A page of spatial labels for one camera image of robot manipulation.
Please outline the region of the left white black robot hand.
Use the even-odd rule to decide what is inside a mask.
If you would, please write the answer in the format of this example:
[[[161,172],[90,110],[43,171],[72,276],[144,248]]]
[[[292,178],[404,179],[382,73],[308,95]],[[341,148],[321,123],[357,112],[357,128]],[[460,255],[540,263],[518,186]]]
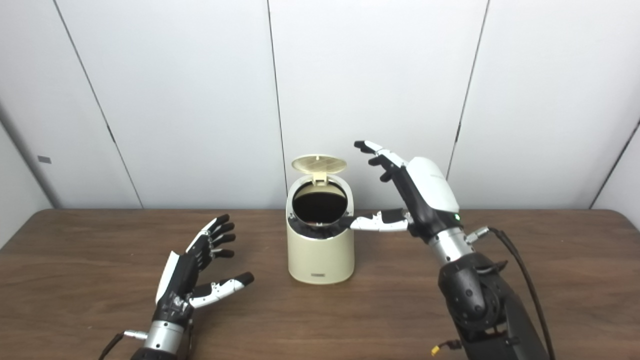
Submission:
[[[228,214],[219,215],[201,228],[183,253],[170,252],[158,283],[151,320],[186,328],[194,311],[212,305],[254,282],[251,272],[210,284],[198,285],[199,276],[215,259],[230,259],[234,252],[221,248],[236,239]]]

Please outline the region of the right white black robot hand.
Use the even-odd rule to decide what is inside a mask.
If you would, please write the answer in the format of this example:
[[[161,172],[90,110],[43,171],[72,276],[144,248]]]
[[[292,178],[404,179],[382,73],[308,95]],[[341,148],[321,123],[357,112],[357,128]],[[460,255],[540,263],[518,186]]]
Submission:
[[[450,229],[462,229],[460,206],[441,169],[430,159],[414,157],[405,161],[368,140],[355,141],[362,153],[371,154],[370,166],[384,169],[380,180],[393,182],[405,208],[380,210],[361,216],[344,216],[338,221],[343,229],[359,231],[409,231],[426,243]]]

